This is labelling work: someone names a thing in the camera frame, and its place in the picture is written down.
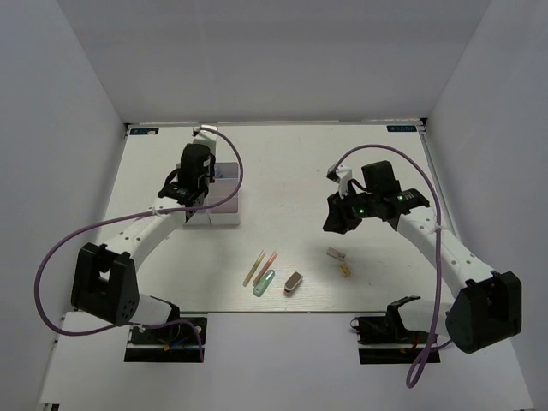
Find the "brown white stamp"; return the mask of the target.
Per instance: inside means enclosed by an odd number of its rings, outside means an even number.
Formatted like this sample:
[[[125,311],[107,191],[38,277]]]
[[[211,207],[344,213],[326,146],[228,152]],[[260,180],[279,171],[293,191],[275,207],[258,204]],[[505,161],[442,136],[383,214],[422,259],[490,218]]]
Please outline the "brown white stamp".
[[[303,280],[303,276],[295,271],[285,282],[283,292],[286,295],[291,295],[299,287]]]

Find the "green correction tape dispenser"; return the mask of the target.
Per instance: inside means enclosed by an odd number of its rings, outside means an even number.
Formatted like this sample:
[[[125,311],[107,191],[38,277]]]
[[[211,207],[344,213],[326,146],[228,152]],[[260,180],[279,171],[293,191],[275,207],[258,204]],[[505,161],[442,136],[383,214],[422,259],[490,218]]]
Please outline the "green correction tape dispenser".
[[[257,297],[261,297],[267,290],[272,280],[274,279],[276,272],[274,270],[268,270],[259,282],[253,287],[253,294]]]

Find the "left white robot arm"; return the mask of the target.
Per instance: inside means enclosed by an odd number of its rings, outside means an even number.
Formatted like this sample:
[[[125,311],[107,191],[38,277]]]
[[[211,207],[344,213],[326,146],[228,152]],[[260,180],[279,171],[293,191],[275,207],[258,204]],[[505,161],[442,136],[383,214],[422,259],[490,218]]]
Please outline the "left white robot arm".
[[[116,326],[151,325],[164,342],[179,336],[178,308],[142,294],[137,272],[172,231],[202,209],[214,181],[215,162],[214,145],[195,138],[184,147],[180,165],[168,174],[149,215],[100,245],[82,247],[70,298],[73,307]]]

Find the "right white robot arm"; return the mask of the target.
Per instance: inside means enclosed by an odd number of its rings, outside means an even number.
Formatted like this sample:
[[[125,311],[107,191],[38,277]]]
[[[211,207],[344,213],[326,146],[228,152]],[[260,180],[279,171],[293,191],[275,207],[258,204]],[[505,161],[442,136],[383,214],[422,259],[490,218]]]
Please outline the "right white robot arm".
[[[390,303],[385,321],[365,344],[407,341],[416,332],[436,333],[472,354],[521,332],[522,286],[511,271],[499,273],[478,259],[436,220],[429,201],[417,189],[403,190],[388,161],[362,167],[359,184],[349,167],[331,166],[327,177],[338,188],[330,195],[323,230],[344,235],[365,218],[378,218],[413,244],[438,268],[453,297],[451,303],[419,296]]]

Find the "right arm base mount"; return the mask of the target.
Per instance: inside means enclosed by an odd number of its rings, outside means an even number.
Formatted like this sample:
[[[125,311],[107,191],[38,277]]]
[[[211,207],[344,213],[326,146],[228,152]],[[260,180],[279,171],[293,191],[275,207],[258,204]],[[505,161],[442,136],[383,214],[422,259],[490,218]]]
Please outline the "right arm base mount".
[[[411,365],[426,346],[427,331],[409,331],[390,325],[384,315],[354,317],[361,365]]]

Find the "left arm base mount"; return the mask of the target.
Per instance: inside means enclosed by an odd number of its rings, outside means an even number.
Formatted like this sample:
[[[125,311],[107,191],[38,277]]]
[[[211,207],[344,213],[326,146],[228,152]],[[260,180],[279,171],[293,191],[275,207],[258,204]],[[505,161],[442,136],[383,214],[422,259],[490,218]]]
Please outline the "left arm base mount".
[[[128,333],[124,361],[127,363],[201,363],[198,339],[189,325]]]

